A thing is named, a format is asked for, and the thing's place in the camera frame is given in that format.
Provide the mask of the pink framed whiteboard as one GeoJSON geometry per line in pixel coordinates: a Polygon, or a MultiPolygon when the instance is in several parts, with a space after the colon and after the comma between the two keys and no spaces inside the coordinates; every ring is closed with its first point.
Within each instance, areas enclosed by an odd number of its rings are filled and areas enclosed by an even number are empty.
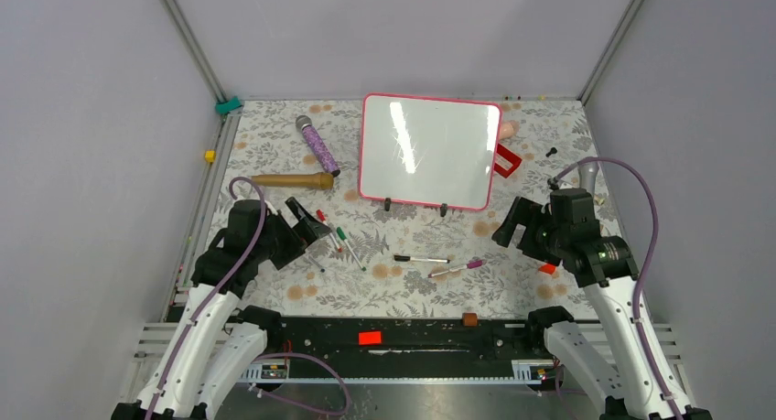
{"type": "Polygon", "coordinates": [[[490,202],[502,121],[494,102],[370,93],[362,101],[358,191],[454,210],[490,202]]]}

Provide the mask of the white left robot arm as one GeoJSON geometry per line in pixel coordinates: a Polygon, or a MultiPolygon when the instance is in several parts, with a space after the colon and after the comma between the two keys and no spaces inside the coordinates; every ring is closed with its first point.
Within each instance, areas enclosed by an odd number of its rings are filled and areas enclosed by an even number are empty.
{"type": "Polygon", "coordinates": [[[211,419],[255,358],[288,347],[278,312],[238,308],[260,264],[282,269],[331,233],[295,198],[286,206],[295,225],[258,200],[234,203],[226,226],[195,263],[193,286],[161,362],[135,401],[116,405],[114,419],[211,419]]]}

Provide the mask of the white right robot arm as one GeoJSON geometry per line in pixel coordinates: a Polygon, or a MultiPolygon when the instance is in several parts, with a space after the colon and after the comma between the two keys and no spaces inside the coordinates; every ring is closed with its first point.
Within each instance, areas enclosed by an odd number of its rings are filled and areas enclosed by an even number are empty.
{"type": "Polygon", "coordinates": [[[583,339],[560,306],[530,312],[524,334],[534,356],[558,359],[591,399],[602,419],[708,419],[692,405],[665,358],[638,289],[639,270],[628,244],[604,236],[594,200],[582,188],[552,192],[547,204],[518,197],[491,238],[506,247],[517,227],[523,255],[561,265],[596,312],[614,362],[583,339]]]}

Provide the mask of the red capped marker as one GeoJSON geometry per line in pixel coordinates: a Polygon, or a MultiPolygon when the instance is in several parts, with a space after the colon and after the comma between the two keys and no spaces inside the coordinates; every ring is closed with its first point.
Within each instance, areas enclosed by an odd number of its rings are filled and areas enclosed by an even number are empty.
{"type": "Polygon", "coordinates": [[[319,221],[329,229],[329,239],[332,242],[334,251],[337,253],[342,253],[343,248],[336,237],[335,229],[329,224],[324,212],[322,210],[316,210],[316,214],[319,221]]]}

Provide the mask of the green capped marker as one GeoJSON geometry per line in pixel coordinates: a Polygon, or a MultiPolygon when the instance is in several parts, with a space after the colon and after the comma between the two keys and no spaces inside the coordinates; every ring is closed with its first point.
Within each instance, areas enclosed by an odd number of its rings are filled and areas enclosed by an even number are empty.
{"type": "Polygon", "coordinates": [[[347,233],[341,227],[337,227],[336,228],[336,233],[338,234],[339,238],[341,239],[341,242],[347,248],[347,250],[350,253],[350,255],[353,258],[353,260],[359,266],[360,270],[365,272],[366,271],[366,267],[362,263],[361,258],[356,253],[355,249],[352,247],[347,233]]]}

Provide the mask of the purple capped marker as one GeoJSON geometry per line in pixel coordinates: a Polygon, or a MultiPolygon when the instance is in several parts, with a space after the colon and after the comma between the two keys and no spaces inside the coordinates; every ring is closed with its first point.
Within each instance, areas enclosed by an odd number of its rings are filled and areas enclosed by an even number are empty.
{"type": "Polygon", "coordinates": [[[427,275],[427,277],[428,278],[435,278],[435,277],[439,277],[441,275],[447,275],[447,274],[451,274],[451,273],[455,273],[455,272],[459,272],[459,271],[476,269],[476,268],[482,267],[485,263],[486,262],[484,260],[473,260],[473,261],[470,261],[470,262],[468,262],[466,264],[461,264],[461,265],[456,265],[456,266],[449,267],[448,269],[445,269],[443,271],[429,273],[427,275]]]}

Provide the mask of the orange triangle block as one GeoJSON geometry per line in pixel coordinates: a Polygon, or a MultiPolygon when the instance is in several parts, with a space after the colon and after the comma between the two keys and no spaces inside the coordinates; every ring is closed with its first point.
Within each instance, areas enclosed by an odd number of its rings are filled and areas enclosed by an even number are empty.
{"type": "Polygon", "coordinates": [[[553,275],[556,272],[556,266],[553,264],[543,264],[538,268],[538,271],[547,275],[553,275]]]}

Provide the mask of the floral patterned mat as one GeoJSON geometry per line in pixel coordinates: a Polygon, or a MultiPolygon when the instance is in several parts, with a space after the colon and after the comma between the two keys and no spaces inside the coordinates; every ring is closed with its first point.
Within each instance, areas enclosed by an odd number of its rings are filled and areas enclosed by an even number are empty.
{"type": "Polygon", "coordinates": [[[485,210],[436,209],[395,205],[361,197],[358,164],[361,103],[358,101],[252,101],[228,128],[225,174],[215,190],[209,223],[200,238],[207,245],[225,227],[233,199],[233,178],[261,174],[313,174],[320,164],[295,126],[310,117],[337,161],[340,174],[330,190],[267,188],[280,212],[296,198],[309,211],[322,210],[333,228],[341,227],[366,271],[347,249],[334,251],[326,237],[287,267],[260,266],[248,285],[246,304],[285,315],[335,317],[454,318],[473,312],[483,318],[522,318],[539,307],[559,305],[575,318],[595,316],[574,277],[563,269],[538,271],[536,261],[514,247],[491,240],[512,201],[548,198],[547,180],[566,165],[596,154],[582,105],[575,101],[521,101],[501,105],[504,118],[520,123],[506,146],[522,158],[509,177],[493,180],[485,210]],[[551,147],[558,153],[546,157],[551,147]],[[447,258],[449,264],[402,263],[395,254],[447,258]],[[321,273],[307,255],[320,262],[321,273]],[[479,268],[435,278],[432,272],[484,260],[479,268]]]}

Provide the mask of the silver toy microphone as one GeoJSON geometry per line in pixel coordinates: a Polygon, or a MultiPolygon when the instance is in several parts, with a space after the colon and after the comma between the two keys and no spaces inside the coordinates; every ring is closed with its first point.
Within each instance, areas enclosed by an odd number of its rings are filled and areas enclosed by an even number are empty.
{"type": "Polygon", "coordinates": [[[598,161],[591,161],[577,166],[579,187],[591,195],[596,194],[596,181],[599,172],[598,161]]]}

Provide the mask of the black capped marker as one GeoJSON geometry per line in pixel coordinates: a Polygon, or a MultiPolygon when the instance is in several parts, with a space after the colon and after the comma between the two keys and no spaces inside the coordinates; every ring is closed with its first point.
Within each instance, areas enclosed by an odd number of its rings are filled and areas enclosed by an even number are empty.
{"type": "Polygon", "coordinates": [[[402,255],[402,254],[395,254],[393,256],[393,259],[396,262],[402,262],[402,263],[434,263],[434,264],[449,264],[451,262],[450,259],[447,258],[438,258],[438,257],[422,257],[422,256],[414,256],[414,255],[402,255]]]}

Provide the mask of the purple glitter microphone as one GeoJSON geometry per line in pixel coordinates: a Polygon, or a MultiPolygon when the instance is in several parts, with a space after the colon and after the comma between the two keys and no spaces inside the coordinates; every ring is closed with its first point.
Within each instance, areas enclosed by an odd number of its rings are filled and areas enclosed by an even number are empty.
{"type": "Polygon", "coordinates": [[[340,168],[322,137],[313,126],[311,119],[306,115],[299,115],[296,118],[295,125],[324,171],[336,178],[340,174],[340,168]]]}

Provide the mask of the brown small block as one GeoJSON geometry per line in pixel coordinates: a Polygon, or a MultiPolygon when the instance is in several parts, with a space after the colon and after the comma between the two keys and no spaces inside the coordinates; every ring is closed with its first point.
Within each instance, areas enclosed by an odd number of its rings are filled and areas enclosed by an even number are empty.
{"type": "Polygon", "coordinates": [[[477,327],[479,324],[478,315],[473,312],[463,313],[461,323],[463,327],[477,327]]]}

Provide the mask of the red tape label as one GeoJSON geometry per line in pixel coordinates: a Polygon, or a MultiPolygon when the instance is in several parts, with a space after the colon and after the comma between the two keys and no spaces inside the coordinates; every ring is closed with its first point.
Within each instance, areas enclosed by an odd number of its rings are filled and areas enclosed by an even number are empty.
{"type": "Polygon", "coordinates": [[[374,346],[383,343],[383,334],[380,330],[361,331],[358,333],[359,346],[374,346]]]}

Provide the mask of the green corner clamp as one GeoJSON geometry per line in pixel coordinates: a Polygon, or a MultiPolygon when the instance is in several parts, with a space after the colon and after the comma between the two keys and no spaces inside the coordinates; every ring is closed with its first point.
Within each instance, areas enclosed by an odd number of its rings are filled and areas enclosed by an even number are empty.
{"type": "Polygon", "coordinates": [[[235,111],[241,108],[242,106],[243,104],[241,100],[238,97],[234,96],[227,101],[218,102],[215,105],[215,111],[218,115],[224,116],[231,113],[232,111],[235,111]]]}

